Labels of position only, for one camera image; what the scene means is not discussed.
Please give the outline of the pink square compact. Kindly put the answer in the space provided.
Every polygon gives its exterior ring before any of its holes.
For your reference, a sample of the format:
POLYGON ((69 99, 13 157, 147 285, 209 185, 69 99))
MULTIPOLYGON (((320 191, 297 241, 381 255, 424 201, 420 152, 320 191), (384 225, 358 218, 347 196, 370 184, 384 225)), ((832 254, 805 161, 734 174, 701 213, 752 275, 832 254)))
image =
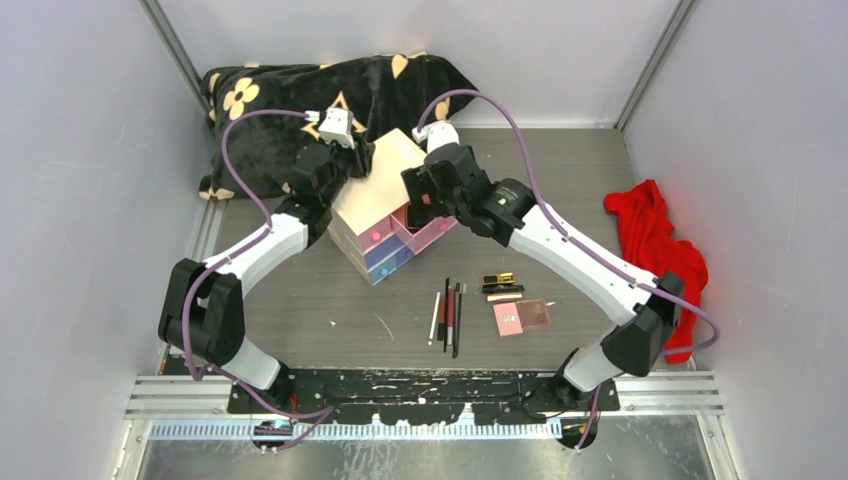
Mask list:
POLYGON ((493 306, 493 312, 498 334, 501 337, 523 333, 523 326, 516 302, 495 304, 493 306))

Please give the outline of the pastel mini drawer organizer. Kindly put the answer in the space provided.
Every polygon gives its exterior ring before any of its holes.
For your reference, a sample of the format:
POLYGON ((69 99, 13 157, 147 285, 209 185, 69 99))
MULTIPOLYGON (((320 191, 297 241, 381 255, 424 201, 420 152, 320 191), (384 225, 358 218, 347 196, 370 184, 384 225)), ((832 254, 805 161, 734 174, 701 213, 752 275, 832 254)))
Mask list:
POLYGON ((349 180, 333 202, 328 233, 372 286, 457 224, 452 217, 437 217, 421 228, 409 223, 409 197, 401 173, 421 166, 424 158, 410 138, 394 129, 374 142, 369 175, 349 180))

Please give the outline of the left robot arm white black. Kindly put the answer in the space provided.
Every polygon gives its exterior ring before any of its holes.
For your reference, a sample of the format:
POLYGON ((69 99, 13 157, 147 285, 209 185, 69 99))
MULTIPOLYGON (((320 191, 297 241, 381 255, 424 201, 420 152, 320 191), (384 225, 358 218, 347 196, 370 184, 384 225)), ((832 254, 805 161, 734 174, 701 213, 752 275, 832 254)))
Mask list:
POLYGON ((173 267, 159 338, 252 386, 253 400, 265 411, 285 409, 292 397, 288 369, 247 339, 244 299, 273 269, 324 234, 347 181, 370 173, 373 150, 361 134, 350 146, 331 140, 301 148, 291 191, 268 222, 216 256, 183 259, 173 267))

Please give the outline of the black round compact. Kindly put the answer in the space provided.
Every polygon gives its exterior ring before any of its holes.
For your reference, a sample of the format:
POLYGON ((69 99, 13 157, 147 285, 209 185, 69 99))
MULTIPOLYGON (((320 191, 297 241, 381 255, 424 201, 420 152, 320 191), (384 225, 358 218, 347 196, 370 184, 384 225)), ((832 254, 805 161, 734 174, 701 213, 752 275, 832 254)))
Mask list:
POLYGON ((406 211, 406 227, 410 232, 416 232, 424 228, 432 220, 432 211, 429 205, 409 205, 406 211))

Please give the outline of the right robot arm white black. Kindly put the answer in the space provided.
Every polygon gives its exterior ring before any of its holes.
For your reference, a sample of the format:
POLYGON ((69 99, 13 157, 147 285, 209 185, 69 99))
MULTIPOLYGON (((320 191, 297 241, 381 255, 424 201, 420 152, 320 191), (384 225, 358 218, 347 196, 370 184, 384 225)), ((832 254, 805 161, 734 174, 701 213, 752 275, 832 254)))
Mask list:
POLYGON ((612 254, 571 229, 521 181, 490 180, 467 145, 441 146, 401 177, 416 222, 455 218, 475 235, 544 264, 613 322, 607 334, 576 349, 559 367, 554 387, 562 407, 580 410, 603 382, 652 370, 680 322, 682 308, 674 301, 684 291, 679 276, 657 277, 612 254))

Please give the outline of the brown eyeshadow palette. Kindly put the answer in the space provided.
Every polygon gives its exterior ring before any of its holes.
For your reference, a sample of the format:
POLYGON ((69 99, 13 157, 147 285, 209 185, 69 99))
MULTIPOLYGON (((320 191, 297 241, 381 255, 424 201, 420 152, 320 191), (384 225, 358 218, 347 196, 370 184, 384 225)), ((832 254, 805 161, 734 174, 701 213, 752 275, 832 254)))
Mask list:
POLYGON ((549 328, 552 324, 549 306, 545 299, 528 299, 516 303, 518 316, 525 330, 549 328))

